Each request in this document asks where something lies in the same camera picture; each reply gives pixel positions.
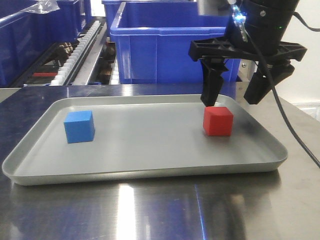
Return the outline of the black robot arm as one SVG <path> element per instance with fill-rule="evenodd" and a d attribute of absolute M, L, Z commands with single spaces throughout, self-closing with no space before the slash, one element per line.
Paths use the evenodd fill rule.
<path fill-rule="evenodd" d="M 258 62 L 244 94 L 251 105 L 258 104 L 271 91 L 271 82 L 277 85 L 293 74 L 291 60 L 300 62 L 307 48 L 284 42 L 282 37 L 297 5 L 296 0 L 238 0 L 231 6 L 232 15 L 223 36 L 191 41 L 188 54 L 193 61 L 201 62 L 200 99 L 206 107 L 214 106 L 217 101 L 223 85 L 222 73 L 228 70 L 226 60 Z M 271 82 L 256 50 L 260 50 L 270 70 Z"/>

